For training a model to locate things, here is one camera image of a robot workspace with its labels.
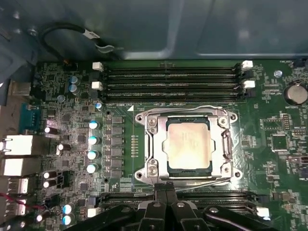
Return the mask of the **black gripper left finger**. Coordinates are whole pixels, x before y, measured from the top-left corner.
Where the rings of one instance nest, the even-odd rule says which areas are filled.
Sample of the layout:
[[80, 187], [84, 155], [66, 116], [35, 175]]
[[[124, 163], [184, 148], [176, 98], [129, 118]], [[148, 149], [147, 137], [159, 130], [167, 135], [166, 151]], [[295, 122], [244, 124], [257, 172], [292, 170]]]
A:
[[154, 199], [143, 201], [137, 210], [118, 205], [69, 229], [71, 231], [163, 231], [167, 211], [169, 183], [154, 186]]

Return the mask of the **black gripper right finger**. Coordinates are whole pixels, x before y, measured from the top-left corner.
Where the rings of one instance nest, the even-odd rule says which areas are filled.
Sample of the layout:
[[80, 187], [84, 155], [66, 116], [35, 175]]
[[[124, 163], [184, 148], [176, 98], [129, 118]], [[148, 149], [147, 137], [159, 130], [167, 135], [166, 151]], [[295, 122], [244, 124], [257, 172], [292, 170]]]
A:
[[168, 204], [171, 207], [176, 230], [181, 231], [270, 231], [272, 227], [240, 215], [224, 207], [212, 205], [197, 215], [188, 202], [179, 201], [172, 182], [168, 183]]

